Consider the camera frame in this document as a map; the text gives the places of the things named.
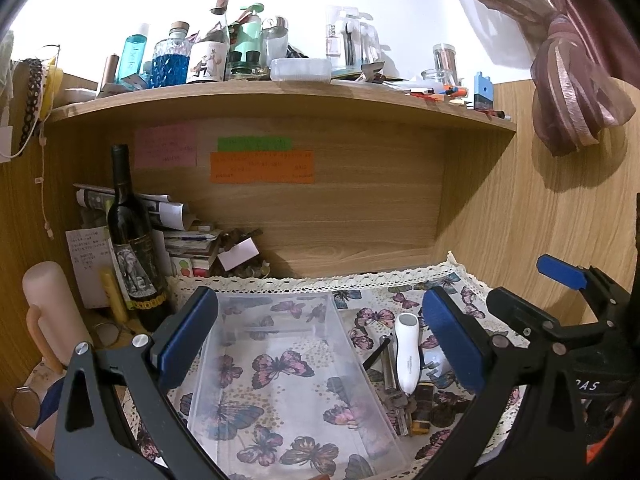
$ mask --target white thermometer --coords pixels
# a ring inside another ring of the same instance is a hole
[[[418,380],[420,380],[419,332],[420,324],[415,314],[402,312],[396,317],[398,388],[407,395],[411,395],[414,392],[418,385]]]

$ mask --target handwritten note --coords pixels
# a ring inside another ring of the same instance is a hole
[[[190,168],[196,165],[192,124],[171,124],[136,131],[135,168]]]
[[[288,152],[291,149],[289,137],[276,136],[244,136],[220,137],[219,152]]]
[[[314,152],[211,153],[211,181],[214,184],[313,184],[314,178]]]
[[[112,266],[104,231],[104,227],[97,227],[66,232],[76,282],[86,308],[109,306],[100,282],[100,268]]]

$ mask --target screw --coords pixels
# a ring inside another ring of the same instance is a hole
[[[507,348],[507,346],[509,346],[509,340],[505,338],[505,336],[498,334],[491,338],[491,344],[496,348]]]
[[[558,355],[566,354],[566,346],[564,346],[562,343],[553,343],[551,345],[551,348]]]
[[[149,342],[149,336],[147,334],[138,334],[133,338],[133,346],[136,348],[142,348]]]
[[[82,355],[89,349],[89,343],[87,341],[82,341],[76,345],[76,354]]]

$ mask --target green sticky note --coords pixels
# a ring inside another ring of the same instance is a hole
[[[289,137],[220,137],[218,139],[219,152],[289,152],[291,139]]]

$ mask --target dark wine bottle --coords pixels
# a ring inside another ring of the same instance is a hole
[[[140,323],[153,332],[174,310],[156,260],[149,213],[133,194],[129,147],[126,144],[112,146],[111,159],[116,191],[115,201],[107,214],[111,243]]]

